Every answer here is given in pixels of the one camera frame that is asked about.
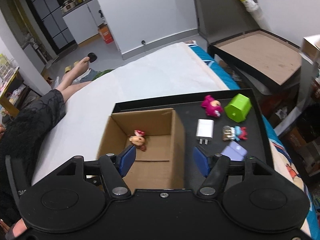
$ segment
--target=black lace dress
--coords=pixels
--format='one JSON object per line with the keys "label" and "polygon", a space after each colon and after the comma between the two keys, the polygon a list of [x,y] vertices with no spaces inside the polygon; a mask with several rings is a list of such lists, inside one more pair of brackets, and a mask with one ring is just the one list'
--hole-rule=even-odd
{"label": "black lace dress", "polygon": [[6,127],[0,140],[0,219],[11,226],[21,217],[15,205],[5,167],[5,156],[21,158],[31,184],[44,137],[65,116],[65,103],[58,90],[34,101]]}

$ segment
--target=blue gripper pad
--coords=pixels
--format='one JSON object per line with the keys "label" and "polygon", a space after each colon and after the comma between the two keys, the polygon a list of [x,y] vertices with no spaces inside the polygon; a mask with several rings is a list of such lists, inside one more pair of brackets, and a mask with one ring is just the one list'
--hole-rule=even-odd
{"label": "blue gripper pad", "polygon": [[116,164],[118,166],[118,172],[122,178],[127,175],[135,160],[136,148],[133,145],[129,145],[119,155],[117,155]]}
{"label": "blue gripper pad", "polygon": [[202,176],[207,177],[211,170],[208,163],[208,157],[198,147],[194,147],[193,159]]}

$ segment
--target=hand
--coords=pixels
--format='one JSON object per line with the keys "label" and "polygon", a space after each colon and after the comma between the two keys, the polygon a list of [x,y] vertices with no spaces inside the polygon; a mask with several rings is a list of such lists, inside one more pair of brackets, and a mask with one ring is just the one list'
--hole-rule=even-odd
{"label": "hand", "polygon": [[12,233],[14,235],[14,237],[18,237],[20,236],[24,231],[27,230],[27,227],[24,223],[24,221],[22,220],[22,218],[14,225],[13,229],[12,229]]}
{"label": "hand", "polygon": [[0,123],[0,139],[2,138],[4,132],[5,132],[5,128],[4,128],[3,125]]}

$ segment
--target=white bed sheet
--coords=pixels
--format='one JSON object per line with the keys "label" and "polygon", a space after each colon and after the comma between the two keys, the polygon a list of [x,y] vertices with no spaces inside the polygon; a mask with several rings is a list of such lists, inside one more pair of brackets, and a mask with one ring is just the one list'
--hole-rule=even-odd
{"label": "white bed sheet", "polygon": [[117,68],[68,100],[66,116],[42,143],[32,182],[75,155],[84,156],[85,161],[96,160],[108,117],[117,102],[227,89],[184,43]]}

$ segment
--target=person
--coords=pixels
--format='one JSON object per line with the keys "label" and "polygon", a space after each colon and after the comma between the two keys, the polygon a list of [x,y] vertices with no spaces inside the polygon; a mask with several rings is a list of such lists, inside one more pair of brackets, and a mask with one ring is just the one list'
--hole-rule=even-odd
{"label": "person", "polygon": [[20,217],[10,188],[5,167],[5,156],[21,158],[24,172],[31,185],[39,150],[44,137],[65,116],[66,101],[89,82],[72,85],[72,82],[89,68],[89,57],[82,59],[71,71],[66,73],[61,83],[39,100],[19,112],[6,129],[0,126],[0,219],[13,226],[6,239],[13,239],[27,228]]}

